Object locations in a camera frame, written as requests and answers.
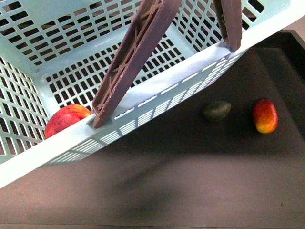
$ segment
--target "apple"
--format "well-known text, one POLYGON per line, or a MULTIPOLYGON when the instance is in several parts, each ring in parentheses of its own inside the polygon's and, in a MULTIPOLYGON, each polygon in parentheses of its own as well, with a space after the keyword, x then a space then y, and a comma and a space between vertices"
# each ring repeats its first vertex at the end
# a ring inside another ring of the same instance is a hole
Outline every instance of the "apple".
POLYGON ((45 128, 44 135, 49 138, 89 115, 90 110, 82 105, 71 104, 65 106, 51 117, 45 128))
POLYGON ((267 98, 260 98, 255 101, 252 115, 257 131, 262 134, 273 132, 278 125, 278 114, 275 104, 267 98))

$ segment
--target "mango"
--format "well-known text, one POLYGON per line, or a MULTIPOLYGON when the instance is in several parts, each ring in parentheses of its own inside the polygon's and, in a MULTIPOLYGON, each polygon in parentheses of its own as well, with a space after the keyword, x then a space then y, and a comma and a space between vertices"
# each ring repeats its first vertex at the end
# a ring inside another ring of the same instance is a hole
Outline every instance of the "mango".
POLYGON ((278 125, 278 114, 275 104, 268 98, 260 98, 252 107, 252 115, 258 132, 272 133, 278 125))

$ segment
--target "light blue basket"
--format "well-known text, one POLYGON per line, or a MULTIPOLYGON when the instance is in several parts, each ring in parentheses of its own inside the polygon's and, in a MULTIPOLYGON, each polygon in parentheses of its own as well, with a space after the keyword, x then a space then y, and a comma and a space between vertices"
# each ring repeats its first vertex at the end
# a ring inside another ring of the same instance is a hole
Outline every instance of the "light blue basket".
POLYGON ((42 165, 84 159, 211 85, 248 48, 305 14, 303 0, 242 0, 242 46, 231 53, 212 0, 183 0, 109 121, 94 129, 91 115, 44 140, 61 107, 91 107, 139 5, 0 0, 0 187, 42 165))

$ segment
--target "table surface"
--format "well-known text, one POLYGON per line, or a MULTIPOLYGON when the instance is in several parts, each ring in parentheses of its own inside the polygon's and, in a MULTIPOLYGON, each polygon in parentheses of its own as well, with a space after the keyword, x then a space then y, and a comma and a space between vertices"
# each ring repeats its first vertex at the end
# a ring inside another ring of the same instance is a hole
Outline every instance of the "table surface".
POLYGON ((103 150, 0 189, 0 227, 305 228, 305 141, 289 107, 302 98, 283 51, 252 48, 216 83, 103 150), (258 97, 277 106, 270 135, 251 120, 258 97), (232 104, 216 124, 200 116, 214 100, 232 104))

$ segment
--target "brown plastic handle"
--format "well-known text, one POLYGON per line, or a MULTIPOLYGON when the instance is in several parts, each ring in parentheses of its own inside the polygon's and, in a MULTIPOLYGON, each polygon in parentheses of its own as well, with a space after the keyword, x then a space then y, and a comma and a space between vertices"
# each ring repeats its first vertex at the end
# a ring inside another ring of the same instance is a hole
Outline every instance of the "brown plastic handle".
POLYGON ((92 102, 101 127, 172 23, 181 0, 143 0, 92 102))
POLYGON ((236 51, 240 48, 243 33, 241 0, 213 1, 222 37, 232 51, 236 51))

